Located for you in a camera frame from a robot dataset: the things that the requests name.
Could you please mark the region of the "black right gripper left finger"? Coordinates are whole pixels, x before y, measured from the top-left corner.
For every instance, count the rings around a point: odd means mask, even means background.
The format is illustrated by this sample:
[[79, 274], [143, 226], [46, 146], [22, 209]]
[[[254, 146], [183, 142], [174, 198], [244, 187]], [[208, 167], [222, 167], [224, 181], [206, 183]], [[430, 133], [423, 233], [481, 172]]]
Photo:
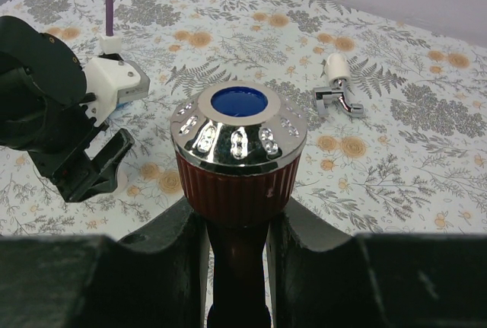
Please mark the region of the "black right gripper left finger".
[[3, 237], [3, 327], [201, 327], [208, 241], [185, 199], [114, 240]]

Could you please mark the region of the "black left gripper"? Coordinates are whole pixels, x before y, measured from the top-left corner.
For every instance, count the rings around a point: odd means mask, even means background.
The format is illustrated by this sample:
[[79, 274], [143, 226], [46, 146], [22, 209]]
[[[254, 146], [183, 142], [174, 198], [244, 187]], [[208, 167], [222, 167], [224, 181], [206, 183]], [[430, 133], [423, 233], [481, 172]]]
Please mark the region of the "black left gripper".
[[83, 202], [112, 193], [119, 166], [134, 144], [129, 131], [121, 129], [93, 160], [87, 156], [85, 150], [91, 141], [107, 128], [106, 124], [96, 127], [96, 119], [85, 113], [96, 99], [90, 92], [80, 103], [63, 106], [45, 98], [40, 134], [27, 146], [40, 175], [56, 187], [66, 202]]

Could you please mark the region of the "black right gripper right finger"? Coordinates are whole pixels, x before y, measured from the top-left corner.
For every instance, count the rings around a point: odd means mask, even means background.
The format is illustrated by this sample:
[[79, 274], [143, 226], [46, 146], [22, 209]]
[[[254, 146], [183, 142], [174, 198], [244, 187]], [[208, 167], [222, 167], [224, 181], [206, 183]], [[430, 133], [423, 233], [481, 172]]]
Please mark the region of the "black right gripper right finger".
[[348, 235], [291, 200], [269, 226], [277, 327], [484, 327], [483, 234]]

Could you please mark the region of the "brown faucet chrome knob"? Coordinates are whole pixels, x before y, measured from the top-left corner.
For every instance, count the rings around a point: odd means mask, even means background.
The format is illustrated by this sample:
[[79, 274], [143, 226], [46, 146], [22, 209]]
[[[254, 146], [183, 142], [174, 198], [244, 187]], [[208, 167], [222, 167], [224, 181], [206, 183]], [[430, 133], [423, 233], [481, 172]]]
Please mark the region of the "brown faucet chrome knob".
[[288, 203], [307, 119], [262, 84], [214, 84], [177, 106], [171, 140], [184, 195], [214, 253], [210, 327], [268, 327], [263, 249]]

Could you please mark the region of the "white pipe elbow fitting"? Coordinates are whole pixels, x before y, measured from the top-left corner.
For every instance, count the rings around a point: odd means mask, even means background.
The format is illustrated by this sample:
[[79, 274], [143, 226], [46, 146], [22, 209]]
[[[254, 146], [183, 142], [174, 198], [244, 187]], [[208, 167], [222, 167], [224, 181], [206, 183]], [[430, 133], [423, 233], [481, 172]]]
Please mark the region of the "white pipe elbow fitting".
[[122, 193], [126, 189], [128, 182], [129, 179], [126, 173], [123, 170], [118, 170], [116, 176], [116, 188], [112, 194], [115, 196]]

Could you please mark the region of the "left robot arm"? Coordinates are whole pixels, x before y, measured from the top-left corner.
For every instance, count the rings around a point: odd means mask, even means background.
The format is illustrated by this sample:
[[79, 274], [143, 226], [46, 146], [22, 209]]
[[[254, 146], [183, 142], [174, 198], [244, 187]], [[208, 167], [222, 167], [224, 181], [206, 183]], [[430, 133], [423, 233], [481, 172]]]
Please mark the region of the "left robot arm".
[[96, 99], [77, 56], [61, 40], [13, 16], [1, 18], [1, 144], [26, 151], [66, 202], [114, 192], [134, 140], [119, 130], [95, 155], [108, 128], [88, 109]]

